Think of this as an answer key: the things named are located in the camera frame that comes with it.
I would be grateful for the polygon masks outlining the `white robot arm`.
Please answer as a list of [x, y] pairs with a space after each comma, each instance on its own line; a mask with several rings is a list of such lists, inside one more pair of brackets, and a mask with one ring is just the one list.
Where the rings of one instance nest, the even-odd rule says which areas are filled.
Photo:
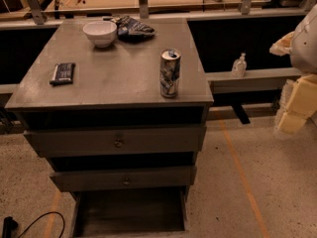
[[289, 55], [291, 65], [303, 72], [295, 81], [284, 85], [275, 117], [276, 129], [286, 134], [298, 132], [307, 119], [317, 112], [317, 5], [276, 43], [269, 52]]

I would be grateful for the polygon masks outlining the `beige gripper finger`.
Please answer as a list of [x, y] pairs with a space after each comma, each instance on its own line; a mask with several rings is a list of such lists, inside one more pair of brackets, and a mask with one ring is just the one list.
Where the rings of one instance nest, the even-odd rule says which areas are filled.
[[295, 134], [316, 112], [317, 75], [288, 79], [281, 91], [275, 129], [285, 134]]
[[290, 54], [291, 41], [294, 33], [290, 32], [275, 42], [270, 48], [269, 52], [276, 56], [285, 56]]

